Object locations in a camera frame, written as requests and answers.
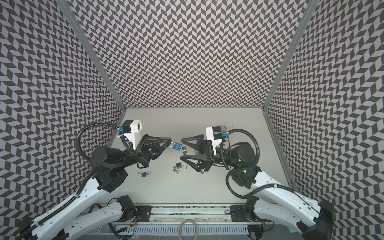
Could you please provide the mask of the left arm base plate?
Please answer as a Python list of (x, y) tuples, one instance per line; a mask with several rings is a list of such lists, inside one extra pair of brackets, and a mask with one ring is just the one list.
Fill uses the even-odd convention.
[(123, 211), (122, 217), (119, 222), (149, 222), (152, 213), (152, 206), (135, 206), (133, 208)]

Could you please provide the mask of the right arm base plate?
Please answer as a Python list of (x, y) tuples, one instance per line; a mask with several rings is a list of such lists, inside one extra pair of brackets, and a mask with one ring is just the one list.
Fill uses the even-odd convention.
[(270, 220), (263, 220), (243, 205), (232, 205), (229, 210), (225, 210), (226, 215), (230, 215), (232, 222), (267, 222), (272, 223)]

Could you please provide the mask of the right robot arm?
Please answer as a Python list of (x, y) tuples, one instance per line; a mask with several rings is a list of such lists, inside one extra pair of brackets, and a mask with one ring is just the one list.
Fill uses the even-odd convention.
[(330, 240), (334, 229), (334, 205), (307, 198), (282, 185), (259, 166), (261, 151), (256, 138), (246, 130), (227, 131), (223, 126), (207, 128), (206, 135), (181, 142), (198, 154), (180, 159), (204, 173), (222, 164), (225, 183), (237, 198), (245, 199), (244, 214), (250, 220), (268, 220), (292, 228), (305, 240)]

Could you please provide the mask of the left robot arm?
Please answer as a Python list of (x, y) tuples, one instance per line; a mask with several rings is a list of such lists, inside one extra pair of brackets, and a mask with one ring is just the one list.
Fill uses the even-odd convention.
[[(81, 147), (82, 135), (93, 127), (111, 127), (118, 130), (125, 150), (101, 146), (87, 156)], [(121, 126), (110, 123), (89, 124), (78, 132), (76, 148), (91, 165), (91, 173), (79, 189), (48, 212), (20, 222), (18, 240), (75, 240), (99, 226), (113, 222), (136, 222), (137, 207), (126, 196), (121, 196), (106, 207), (84, 216), (80, 214), (88, 207), (95, 207), (98, 200), (116, 190), (128, 177), (127, 167), (141, 164), (149, 166), (172, 143), (171, 138), (141, 136), (140, 121), (126, 121)]]

